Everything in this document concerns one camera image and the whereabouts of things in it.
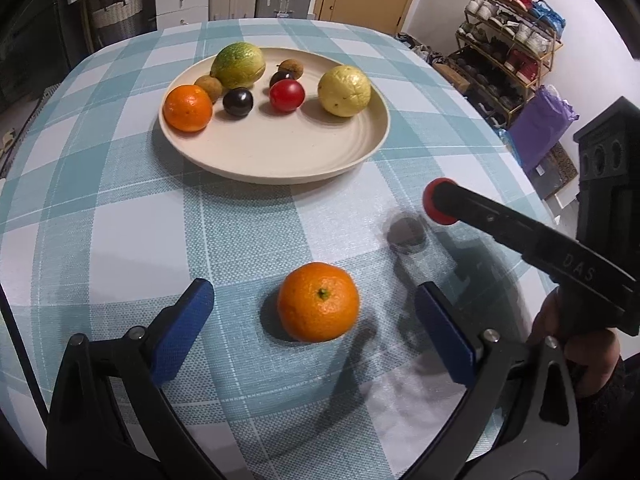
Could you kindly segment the right hand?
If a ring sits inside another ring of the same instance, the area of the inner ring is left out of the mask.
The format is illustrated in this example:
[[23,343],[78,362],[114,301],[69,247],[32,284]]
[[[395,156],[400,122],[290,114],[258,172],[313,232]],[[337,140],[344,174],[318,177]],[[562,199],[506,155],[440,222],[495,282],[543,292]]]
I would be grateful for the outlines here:
[[577,335],[561,334],[560,314],[562,295],[559,287],[552,290],[534,318],[527,343],[538,344],[548,336],[564,342],[567,361],[584,368],[582,378],[575,387],[580,396],[592,396],[599,392],[612,377],[620,359],[620,341],[608,328]]

